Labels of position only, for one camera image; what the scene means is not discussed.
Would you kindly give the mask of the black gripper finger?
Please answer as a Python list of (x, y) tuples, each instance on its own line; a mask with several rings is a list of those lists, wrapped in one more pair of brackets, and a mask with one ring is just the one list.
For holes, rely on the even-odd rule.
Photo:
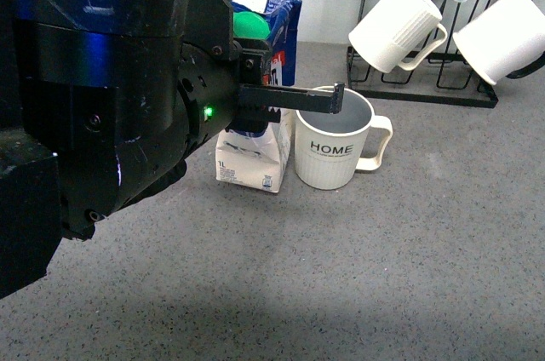
[(337, 114), (342, 108), (343, 95), (344, 83), (335, 83), (331, 88), (325, 89), (241, 84), (238, 103), (241, 106), (279, 107)]

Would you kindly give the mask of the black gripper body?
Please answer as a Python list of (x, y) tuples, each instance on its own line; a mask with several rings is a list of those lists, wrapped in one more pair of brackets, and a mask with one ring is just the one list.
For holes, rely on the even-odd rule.
[(267, 85), (272, 46), (265, 17), (228, 0), (189, 0), (178, 90), (189, 123), (188, 157), (224, 129), (261, 132), (278, 123), (276, 106), (239, 103), (243, 84)]

